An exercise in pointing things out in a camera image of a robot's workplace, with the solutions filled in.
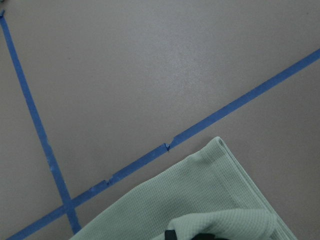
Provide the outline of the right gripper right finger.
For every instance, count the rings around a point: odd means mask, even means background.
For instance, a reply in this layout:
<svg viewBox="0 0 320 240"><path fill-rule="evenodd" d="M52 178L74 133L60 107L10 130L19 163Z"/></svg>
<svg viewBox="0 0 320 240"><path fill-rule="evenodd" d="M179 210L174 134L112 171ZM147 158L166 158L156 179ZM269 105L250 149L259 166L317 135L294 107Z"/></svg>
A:
<svg viewBox="0 0 320 240"><path fill-rule="evenodd" d="M194 237L194 240L214 240L215 235L212 233L199 233Z"/></svg>

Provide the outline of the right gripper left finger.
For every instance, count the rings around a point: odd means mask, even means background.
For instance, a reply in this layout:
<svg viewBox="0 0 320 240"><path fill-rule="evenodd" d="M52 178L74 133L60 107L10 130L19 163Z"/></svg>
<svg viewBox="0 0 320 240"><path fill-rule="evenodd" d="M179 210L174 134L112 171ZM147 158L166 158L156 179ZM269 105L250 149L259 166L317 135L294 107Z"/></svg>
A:
<svg viewBox="0 0 320 240"><path fill-rule="evenodd" d="M166 230L164 232L164 239L165 240L177 240L177 234L174 229L172 230Z"/></svg>

